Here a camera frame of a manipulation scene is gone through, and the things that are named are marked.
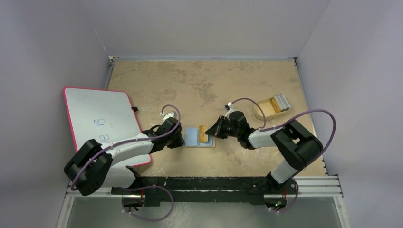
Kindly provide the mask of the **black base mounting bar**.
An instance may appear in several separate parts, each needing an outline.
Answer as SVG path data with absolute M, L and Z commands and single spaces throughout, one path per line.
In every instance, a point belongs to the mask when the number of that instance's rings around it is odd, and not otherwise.
M 195 177 L 140 176 L 129 188 L 112 188 L 113 195 L 124 197 L 124 206 L 132 205 L 130 195 L 139 195 L 138 203 L 158 207 L 162 202 L 248 203 L 253 206 L 283 208 L 287 195 L 298 193 L 294 176 L 280 186 L 267 183 L 266 176 Z

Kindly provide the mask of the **cream oval tray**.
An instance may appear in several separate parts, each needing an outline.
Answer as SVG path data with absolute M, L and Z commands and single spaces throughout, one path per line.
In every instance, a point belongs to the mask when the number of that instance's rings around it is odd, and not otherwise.
M 281 113 L 275 113 L 273 110 L 272 105 L 269 102 L 270 98 L 262 99 L 257 101 L 257 105 L 255 104 L 253 107 L 253 112 L 255 116 L 260 119 L 260 120 L 268 120 L 270 118 L 274 118 L 280 115 L 285 114 L 287 111 L 281 112 Z

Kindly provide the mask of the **gold credit card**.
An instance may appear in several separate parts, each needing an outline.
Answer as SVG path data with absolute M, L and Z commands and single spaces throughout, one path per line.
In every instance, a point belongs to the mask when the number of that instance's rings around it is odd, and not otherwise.
M 208 125 L 199 126 L 199 136 L 198 136 L 199 143 L 207 143 L 209 141 L 209 136 L 206 134 L 208 128 L 209 128 Z

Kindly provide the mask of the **white pink-framed whiteboard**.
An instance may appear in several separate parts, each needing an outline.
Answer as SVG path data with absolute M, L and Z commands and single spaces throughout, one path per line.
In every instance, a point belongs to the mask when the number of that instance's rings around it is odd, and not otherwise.
M 90 139 L 108 146 L 141 133 L 127 93 L 73 87 L 63 93 L 76 150 Z

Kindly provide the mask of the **beige leather card holder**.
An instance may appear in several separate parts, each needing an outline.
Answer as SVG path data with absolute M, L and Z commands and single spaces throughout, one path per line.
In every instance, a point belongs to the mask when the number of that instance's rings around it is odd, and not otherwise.
M 214 148 L 215 138 L 205 133 L 207 128 L 207 125 L 186 127 L 184 129 L 184 147 Z

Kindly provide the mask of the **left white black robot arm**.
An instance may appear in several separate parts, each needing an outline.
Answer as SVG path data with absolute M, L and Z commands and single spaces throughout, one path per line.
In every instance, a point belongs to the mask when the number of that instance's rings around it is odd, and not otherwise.
M 99 188 L 118 187 L 129 194 L 137 194 L 142 182 L 133 169 L 134 159 L 165 147 L 173 149 L 184 145 L 179 120 L 168 117 L 156 128 L 117 143 L 86 141 L 64 167 L 64 173 L 71 180 L 71 190 L 88 196 Z

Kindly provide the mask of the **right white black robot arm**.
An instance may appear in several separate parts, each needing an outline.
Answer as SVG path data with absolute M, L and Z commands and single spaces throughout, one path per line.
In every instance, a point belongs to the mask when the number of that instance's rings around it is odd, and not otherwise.
M 249 150 L 277 147 L 283 161 L 266 177 L 267 188 L 272 193 L 283 190 L 286 181 L 316 160 L 324 148 L 319 139 L 297 120 L 278 129 L 260 131 L 250 127 L 241 111 L 220 116 L 205 134 L 220 139 L 234 137 L 243 148 Z

